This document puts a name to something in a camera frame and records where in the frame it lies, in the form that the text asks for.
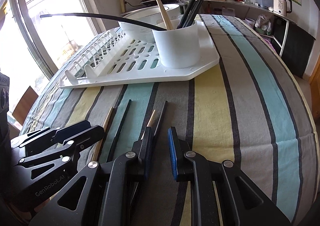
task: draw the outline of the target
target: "bottle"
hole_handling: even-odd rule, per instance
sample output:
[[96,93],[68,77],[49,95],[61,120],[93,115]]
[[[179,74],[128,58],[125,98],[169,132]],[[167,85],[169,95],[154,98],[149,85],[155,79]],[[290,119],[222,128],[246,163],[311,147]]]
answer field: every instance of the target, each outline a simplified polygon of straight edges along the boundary
[[211,7],[210,7],[210,3],[208,3],[207,8],[204,10],[206,14],[211,14]]

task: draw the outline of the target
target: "striped tablecloth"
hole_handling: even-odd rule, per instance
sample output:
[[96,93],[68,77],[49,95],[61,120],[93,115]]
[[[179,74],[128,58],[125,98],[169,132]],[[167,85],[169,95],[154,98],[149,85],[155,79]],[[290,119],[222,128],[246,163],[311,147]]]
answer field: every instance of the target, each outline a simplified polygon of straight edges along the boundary
[[[300,87],[282,60],[241,20],[212,15],[198,20],[205,23],[220,54],[217,66],[185,82],[61,90],[59,76],[72,58],[38,98],[22,133],[83,119],[102,125],[110,107],[118,106],[99,159],[103,163],[129,99],[115,156],[131,149],[153,109],[160,114],[167,100],[133,225],[190,225],[189,185],[175,182],[171,174],[170,126],[208,160],[234,161],[297,224],[317,193],[319,153],[315,124]],[[82,152],[79,168],[92,152]]]

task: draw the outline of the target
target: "electric kettle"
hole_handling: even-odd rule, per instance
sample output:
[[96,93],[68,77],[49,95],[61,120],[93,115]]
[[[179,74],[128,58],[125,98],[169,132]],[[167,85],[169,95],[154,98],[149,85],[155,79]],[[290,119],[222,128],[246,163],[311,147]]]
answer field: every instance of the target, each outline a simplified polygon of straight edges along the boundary
[[273,0],[273,12],[282,16],[287,16],[287,13],[292,13],[292,0],[290,2],[290,11],[287,11],[286,0]]

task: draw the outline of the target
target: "wooden chair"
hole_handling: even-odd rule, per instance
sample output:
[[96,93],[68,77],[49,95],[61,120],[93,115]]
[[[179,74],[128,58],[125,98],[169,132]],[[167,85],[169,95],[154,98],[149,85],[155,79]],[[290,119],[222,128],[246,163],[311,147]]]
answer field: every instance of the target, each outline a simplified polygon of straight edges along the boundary
[[38,94],[29,86],[12,113],[12,116],[21,125],[23,125],[24,121],[26,120],[27,115],[37,98]]

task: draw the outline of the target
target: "blue gripper pad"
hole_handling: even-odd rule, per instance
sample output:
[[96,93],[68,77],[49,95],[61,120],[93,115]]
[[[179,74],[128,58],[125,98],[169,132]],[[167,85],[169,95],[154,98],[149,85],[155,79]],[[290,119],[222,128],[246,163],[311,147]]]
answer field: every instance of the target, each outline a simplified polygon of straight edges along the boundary
[[177,162],[177,155],[176,155],[176,148],[173,137],[176,136],[177,132],[175,127],[170,127],[168,129],[168,142],[169,142],[169,150],[170,150],[170,159],[171,159],[171,169],[172,175],[175,180],[178,179],[178,162]]

